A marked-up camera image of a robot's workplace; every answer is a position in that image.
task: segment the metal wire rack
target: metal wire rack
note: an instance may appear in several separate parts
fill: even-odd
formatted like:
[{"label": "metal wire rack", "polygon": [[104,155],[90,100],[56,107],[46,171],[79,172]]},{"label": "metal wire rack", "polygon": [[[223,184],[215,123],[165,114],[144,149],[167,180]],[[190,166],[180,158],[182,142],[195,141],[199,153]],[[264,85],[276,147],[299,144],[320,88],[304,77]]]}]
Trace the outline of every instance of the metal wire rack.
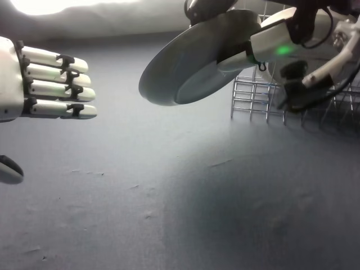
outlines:
[{"label": "metal wire rack", "polygon": [[[244,8],[249,8],[249,3],[250,0],[242,0]],[[268,2],[263,2],[263,13],[259,15],[262,20],[265,20],[277,11],[287,8],[286,6],[274,3],[271,3],[274,5],[270,7],[269,4]],[[326,61],[319,61],[319,66]],[[283,124],[286,125],[288,117],[295,116],[300,119],[302,126],[307,121],[315,120],[318,121],[320,127],[323,127],[324,124],[331,124],[338,128],[351,127],[356,131],[360,131],[359,84],[358,82],[351,85],[351,87],[334,97],[328,103],[308,110],[301,114],[301,116],[296,116],[287,113],[287,111],[276,109],[274,100],[278,92],[282,90],[282,85],[275,83],[273,74],[269,82],[262,78],[261,72],[257,67],[247,69],[240,73],[233,83],[231,118],[233,118],[235,111],[247,111],[249,112],[250,120],[253,114],[260,113],[265,115],[267,123],[270,117],[280,116]]]}]

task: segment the wire basket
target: wire basket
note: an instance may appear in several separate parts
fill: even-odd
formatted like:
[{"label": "wire basket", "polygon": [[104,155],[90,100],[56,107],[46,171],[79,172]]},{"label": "wire basket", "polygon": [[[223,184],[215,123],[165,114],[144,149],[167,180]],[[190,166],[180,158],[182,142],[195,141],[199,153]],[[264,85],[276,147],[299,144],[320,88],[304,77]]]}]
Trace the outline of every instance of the wire basket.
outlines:
[{"label": "wire basket", "polygon": [[[271,2],[242,0],[239,1],[237,8],[252,9],[261,14],[259,15],[260,18],[265,20],[274,13],[286,9],[287,6]],[[318,66],[328,61],[325,59],[316,60],[318,61]],[[320,127],[329,124],[332,127],[346,127],[360,131],[359,81],[353,83],[348,89],[329,102],[308,110],[302,113],[301,116],[276,109],[274,100],[279,91],[282,91],[282,85],[275,83],[273,74],[271,80],[268,81],[262,77],[258,67],[244,70],[233,83],[231,118],[233,118],[235,111],[247,111],[249,112],[250,119],[252,119],[254,113],[264,114],[267,123],[270,117],[280,116],[283,124],[286,125],[288,117],[294,116],[300,119],[302,126],[311,120],[317,122]]]}]

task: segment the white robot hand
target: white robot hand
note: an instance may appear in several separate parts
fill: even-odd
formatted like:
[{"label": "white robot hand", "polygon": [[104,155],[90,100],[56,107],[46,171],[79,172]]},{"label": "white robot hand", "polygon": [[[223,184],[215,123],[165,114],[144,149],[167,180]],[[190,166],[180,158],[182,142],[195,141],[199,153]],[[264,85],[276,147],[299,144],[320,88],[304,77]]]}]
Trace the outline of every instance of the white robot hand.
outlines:
[{"label": "white robot hand", "polygon": [[[0,123],[18,117],[90,119],[96,108],[85,61],[58,53],[25,47],[0,37]],[[0,156],[0,182],[23,181],[23,170]]]}]

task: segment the white plate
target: white plate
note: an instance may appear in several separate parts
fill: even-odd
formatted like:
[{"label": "white plate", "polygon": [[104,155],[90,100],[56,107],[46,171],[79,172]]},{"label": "white plate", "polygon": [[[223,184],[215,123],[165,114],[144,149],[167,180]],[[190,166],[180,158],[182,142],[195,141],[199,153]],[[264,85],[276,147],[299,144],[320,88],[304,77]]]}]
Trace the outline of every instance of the white plate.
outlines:
[{"label": "white plate", "polygon": [[[271,23],[276,21],[290,18],[294,15],[295,8],[288,8],[286,10],[280,11],[268,19],[264,20],[262,23],[262,27],[267,26]],[[351,21],[356,21],[353,16],[344,16],[338,14],[334,11],[331,11],[332,16],[334,17],[334,27],[339,21],[344,21],[349,19]],[[316,16],[315,21],[315,31],[313,35],[313,39],[307,43],[307,45],[315,44],[319,42],[321,39],[325,37],[330,27],[330,18],[329,15],[323,11],[319,10]],[[273,81],[274,83],[283,84],[285,80],[280,76],[280,70],[295,61],[298,60],[305,60],[308,63],[308,74],[318,69],[320,66],[328,62],[328,60],[335,57],[338,52],[332,46],[333,41],[330,37],[324,44],[320,45],[315,49],[305,49],[300,48],[297,53],[293,54],[292,56],[284,57],[278,59],[276,62],[270,62],[267,64],[267,71],[262,72],[262,76],[268,82],[272,81],[272,74],[273,74]],[[342,79],[346,78],[350,71],[353,69],[354,65],[347,65],[341,74],[336,78],[336,82],[340,82]],[[356,78],[354,84],[358,85],[360,82],[360,78]]]}]

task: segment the green led light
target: green led light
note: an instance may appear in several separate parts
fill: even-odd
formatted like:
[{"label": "green led light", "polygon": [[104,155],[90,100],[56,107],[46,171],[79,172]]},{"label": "green led light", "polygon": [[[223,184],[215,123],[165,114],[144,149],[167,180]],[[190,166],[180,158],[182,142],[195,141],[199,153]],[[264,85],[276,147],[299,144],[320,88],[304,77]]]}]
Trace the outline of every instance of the green led light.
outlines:
[{"label": "green led light", "polygon": [[293,52],[293,48],[290,47],[290,46],[281,46],[281,47],[278,47],[278,49],[276,49],[276,53],[278,55],[288,55],[290,53]]}]

